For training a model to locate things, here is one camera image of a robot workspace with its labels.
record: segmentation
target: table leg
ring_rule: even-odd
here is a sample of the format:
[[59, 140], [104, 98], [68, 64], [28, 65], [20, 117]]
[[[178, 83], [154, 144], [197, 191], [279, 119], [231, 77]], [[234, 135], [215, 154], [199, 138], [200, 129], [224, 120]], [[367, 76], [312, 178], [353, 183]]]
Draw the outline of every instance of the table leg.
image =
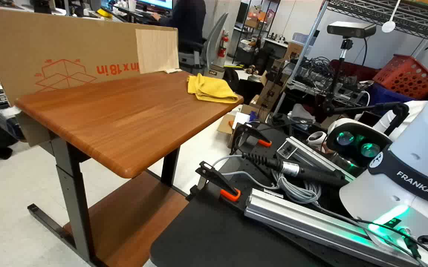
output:
[[163, 171], [160, 174], [160, 181], [171, 187], [173, 181], [175, 166], [178, 163], [179, 148], [175, 148], [163, 160]]
[[35, 205], [29, 205], [28, 209], [46, 229], [49, 229], [90, 266], [105, 266], [95, 257], [83, 177], [78, 165], [80, 153], [59, 138], [52, 141], [50, 148], [56, 160], [56, 171], [69, 218], [71, 235], [68, 235]]

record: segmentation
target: clamp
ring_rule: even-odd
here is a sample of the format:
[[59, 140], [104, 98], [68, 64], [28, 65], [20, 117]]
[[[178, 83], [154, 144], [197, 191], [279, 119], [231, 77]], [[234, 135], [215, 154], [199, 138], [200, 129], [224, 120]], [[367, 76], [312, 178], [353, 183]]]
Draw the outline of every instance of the clamp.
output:
[[249, 125], [239, 125], [231, 137], [230, 154], [233, 154], [239, 148], [239, 143], [242, 135], [246, 134], [248, 137], [257, 138], [257, 146], [270, 148], [272, 141], [266, 138], [258, 129], [251, 128]]
[[234, 189], [231, 183], [218, 171], [215, 171], [209, 163], [200, 162], [196, 172], [200, 175], [199, 186], [203, 187], [206, 181], [220, 187], [220, 197], [230, 203], [237, 203], [240, 200], [240, 190]]

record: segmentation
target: concrete floor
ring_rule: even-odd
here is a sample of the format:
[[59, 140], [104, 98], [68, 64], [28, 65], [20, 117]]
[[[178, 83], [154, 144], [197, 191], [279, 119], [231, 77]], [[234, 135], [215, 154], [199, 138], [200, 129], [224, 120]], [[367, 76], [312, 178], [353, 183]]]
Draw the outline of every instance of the concrete floor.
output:
[[[199, 162], [215, 162], [228, 153], [225, 137], [217, 132], [218, 122], [181, 147], [173, 186], [188, 191], [197, 183]], [[162, 162], [150, 171], [160, 174]], [[87, 160], [81, 165], [89, 206], [120, 187], [126, 180]], [[87, 266], [26, 211], [37, 203], [55, 221], [68, 221], [59, 189], [55, 160], [40, 147], [16, 144], [9, 160], [0, 160], [0, 266], [78, 267]]]

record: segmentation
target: lower wooden shelf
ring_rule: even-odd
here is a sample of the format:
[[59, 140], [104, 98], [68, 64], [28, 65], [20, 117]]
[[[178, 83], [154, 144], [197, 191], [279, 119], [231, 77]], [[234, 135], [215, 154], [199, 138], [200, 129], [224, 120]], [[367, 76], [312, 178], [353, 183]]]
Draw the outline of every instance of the lower wooden shelf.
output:
[[96, 257], [110, 267], [142, 266], [185, 205], [182, 194], [142, 172], [89, 209]]

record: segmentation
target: person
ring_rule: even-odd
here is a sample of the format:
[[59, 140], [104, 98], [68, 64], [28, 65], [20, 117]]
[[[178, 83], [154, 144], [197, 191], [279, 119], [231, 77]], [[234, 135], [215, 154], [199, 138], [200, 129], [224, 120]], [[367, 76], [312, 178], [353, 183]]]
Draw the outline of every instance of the person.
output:
[[205, 18], [203, 0], [178, 0], [173, 6], [172, 16], [162, 16], [156, 12], [151, 13], [153, 19], [160, 25], [178, 28], [178, 39], [203, 43], [202, 27]]

